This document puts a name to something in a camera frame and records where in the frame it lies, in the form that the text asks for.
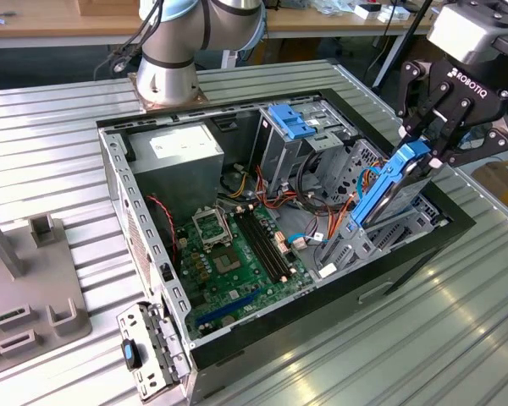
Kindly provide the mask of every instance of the ram slot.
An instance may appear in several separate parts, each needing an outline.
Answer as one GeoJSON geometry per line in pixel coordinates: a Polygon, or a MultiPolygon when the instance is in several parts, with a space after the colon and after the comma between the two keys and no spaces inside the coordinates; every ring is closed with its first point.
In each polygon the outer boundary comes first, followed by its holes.
{"type": "Polygon", "coordinates": [[[235,222],[273,283],[279,282],[281,277],[291,277],[290,269],[253,214],[240,214],[235,222]]]}

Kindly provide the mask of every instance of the blue plastic latch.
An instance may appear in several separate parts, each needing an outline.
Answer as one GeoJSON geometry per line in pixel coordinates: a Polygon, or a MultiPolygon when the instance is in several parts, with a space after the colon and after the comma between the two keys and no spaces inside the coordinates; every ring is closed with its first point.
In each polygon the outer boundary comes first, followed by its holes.
{"type": "Polygon", "coordinates": [[[384,165],[380,176],[378,176],[372,188],[363,196],[352,211],[352,220],[362,226],[373,208],[383,201],[384,194],[389,188],[394,184],[398,184],[403,179],[404,171],[408,165],[425,156],[429,151],[431,150],[422,140],[409,142],[399,148],[384,165]]]}
{"type": "Polygon", "coordinates": [[[124,356],[126,357],[126,359],[132,358],[132,346],[131,345],[126,344],[124,346],[124,356]]]}
{"type": "Polygon", "coordinates": [[[292,140],[316,134],[316,130],[306,125],[301,115],[287,104],[270,106],[269,113],[292,140]]]}

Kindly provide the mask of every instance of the aluminum work table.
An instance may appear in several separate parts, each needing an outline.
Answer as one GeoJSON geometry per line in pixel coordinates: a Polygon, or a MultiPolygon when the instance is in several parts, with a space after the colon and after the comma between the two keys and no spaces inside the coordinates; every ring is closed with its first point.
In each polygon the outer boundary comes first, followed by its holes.
{"type": "MultiPolygon", "coordinates": [[[[392,111],[323,61],[200,73],[209,100],[331,87],[391,141],[392,111]]],[[[0,91],[0,223],[63,219],[93,326],[0,373],[0,405],[138,405],[115,315],[142,298],[95,120],[139,112],[128,80],[0,91]]],[[[508,217],[462,174],[437,185],[477,225],[387,299],[320,332],[204,402],[228,405],[508,405],[508,217]]]]}

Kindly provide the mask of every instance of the yellow wire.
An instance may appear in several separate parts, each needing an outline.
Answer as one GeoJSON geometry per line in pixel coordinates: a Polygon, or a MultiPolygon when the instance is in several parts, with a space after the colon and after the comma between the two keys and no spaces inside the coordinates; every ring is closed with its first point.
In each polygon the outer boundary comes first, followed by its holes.
{"type": "Polygon", "coordinates": [[[243,190],[245,190],[246,185],[246,173],[243,175],[243,180],[240,183],[239,190],[237,190],[235,193],[232,193],[231,195],[228,195],[228,197],[235,198],[239,197],[241,193],[243,193],[243,190]]]}

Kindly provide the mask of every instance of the motherboard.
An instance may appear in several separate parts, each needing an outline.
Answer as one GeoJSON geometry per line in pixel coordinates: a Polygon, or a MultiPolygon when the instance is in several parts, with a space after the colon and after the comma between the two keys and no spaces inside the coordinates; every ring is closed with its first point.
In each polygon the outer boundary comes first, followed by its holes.
{"type": "Polygon", "coordinates": [[[177,235],[182,254],[179,277],[192,306],[185,320],[190,339],[304,293],[312,285],[295,249],[264,207],[227,214],[205,210],[178,228],[177,235]],[[222,236],[222,242],[208,248],[207,241],[216,236],[222,236]]]}

